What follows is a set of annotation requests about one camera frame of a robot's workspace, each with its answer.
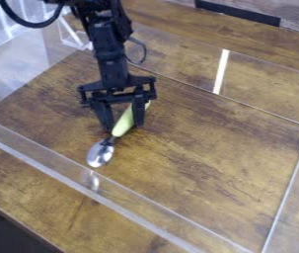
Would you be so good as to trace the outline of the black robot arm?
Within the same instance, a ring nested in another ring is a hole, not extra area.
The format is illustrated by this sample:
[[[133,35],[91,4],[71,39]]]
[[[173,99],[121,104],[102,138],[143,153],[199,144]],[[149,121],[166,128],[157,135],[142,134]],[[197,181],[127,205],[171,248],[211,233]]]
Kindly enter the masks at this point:
[[[130,72],[125,43],[134,41],[133,21],[121,0],[43,0],[47,4],[68,6],[81,20],[93,42],[101,80],[81,85],[81,103],[95,112],[102,127],[115,126],[113,104],[131,103],[135,126],[146,119],[146,103],[157,98],[155,77],[137,76]]]

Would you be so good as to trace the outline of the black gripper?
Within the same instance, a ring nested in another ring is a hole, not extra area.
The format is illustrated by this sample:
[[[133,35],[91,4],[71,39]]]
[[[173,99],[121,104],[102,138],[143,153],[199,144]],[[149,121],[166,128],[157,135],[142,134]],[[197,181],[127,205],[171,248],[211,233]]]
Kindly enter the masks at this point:
[[[157,98],[157,79],[130,72],[125,53],[121,55],[95,53],[95,57],[101,79],[77,88],[81,104],[91,105],[102,127],[111,131],[115,125],[111,104],[133,102],[143,96],[133,103],[135,126],[141,127],[146,120],[146,102]]]

